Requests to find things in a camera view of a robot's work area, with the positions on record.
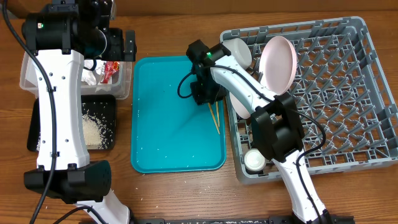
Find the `grey bowl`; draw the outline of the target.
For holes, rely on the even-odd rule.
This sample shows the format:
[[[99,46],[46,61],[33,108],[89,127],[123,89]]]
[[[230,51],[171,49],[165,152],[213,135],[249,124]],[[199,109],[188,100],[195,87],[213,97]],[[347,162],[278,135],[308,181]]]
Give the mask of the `grey bowl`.
[[[231,52],[243,69],[249,68],[252,64],[252,56],[249,47],[242,39],[226,40],[222,44]]]

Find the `white cup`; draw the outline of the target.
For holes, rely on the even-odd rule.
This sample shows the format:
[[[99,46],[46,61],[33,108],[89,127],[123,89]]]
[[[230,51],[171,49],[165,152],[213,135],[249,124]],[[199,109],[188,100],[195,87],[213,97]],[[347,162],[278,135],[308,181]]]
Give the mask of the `white cup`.
[[[259,172],[265,168],[266,158],[258,149],[250,149],[244,155],[244,165],[251,172]]]

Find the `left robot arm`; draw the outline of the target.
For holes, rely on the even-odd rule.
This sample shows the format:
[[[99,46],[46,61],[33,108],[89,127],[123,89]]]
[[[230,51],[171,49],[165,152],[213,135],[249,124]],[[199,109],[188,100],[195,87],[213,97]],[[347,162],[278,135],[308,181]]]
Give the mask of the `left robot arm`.
[[[21,45],[34,62],[40,112],[39,155],[24,185],[87,211],[98,223],[134,221],[111,189],[109,162],[90,159],[81,112],[85,60],[136,58],[134,32],[109,25],[115,10],[113,1],[53,1],[22,25]]]

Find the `wooden chopstick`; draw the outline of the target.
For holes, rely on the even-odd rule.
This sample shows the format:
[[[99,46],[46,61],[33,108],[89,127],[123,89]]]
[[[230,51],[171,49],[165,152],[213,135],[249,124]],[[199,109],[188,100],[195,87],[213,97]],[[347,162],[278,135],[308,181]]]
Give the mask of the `wooden chopstick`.
[[[211,107],[211,104],[210,104],[210,103],[207,103],[207,105],[208,105],[208,107],[209,107],[209,110],[210,110],[210,113],[211,113],[211,117],[212,117],[213,122],[214,122],[214,124],[215,124],[216,130],[217,130],[218,134],[220,135],[220,129],[219,129],[219,126],[218,126],[218,122],[216,121],[215,114],[214,114],[214,112],[213,112],[213,109],[212,109],[212,107]]]
[[[220,127],[220,113],[219,113],[218,101],[215,102],[215,105],[216,105],[217,125],[218,125],[218,128],[219,128]]]

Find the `large pink plate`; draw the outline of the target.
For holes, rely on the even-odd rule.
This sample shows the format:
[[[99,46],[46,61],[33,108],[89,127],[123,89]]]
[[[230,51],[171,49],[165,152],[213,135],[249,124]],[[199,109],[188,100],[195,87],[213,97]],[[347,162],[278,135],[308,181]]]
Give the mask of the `large pink plate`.
[[[260,57],[260,84],[282,95],[292,85],[296,70],[297,54],[292,43],[282,36],[271,38]]]

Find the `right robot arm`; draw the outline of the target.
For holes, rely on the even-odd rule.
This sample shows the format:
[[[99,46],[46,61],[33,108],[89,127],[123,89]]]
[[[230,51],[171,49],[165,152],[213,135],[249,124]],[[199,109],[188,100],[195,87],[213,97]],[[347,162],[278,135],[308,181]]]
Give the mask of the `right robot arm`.
[[[296,223],[332,223],[308,173],[304,157],[304,131],[292,96],[262,86],[248,72],[252,64],[249,47],[233,39],[207,47],[201,40],[188,46],[192,63],[191,97],[198,105],[214,103],[228,90],[247,109],[254,146],[278,168],[287,187]]]

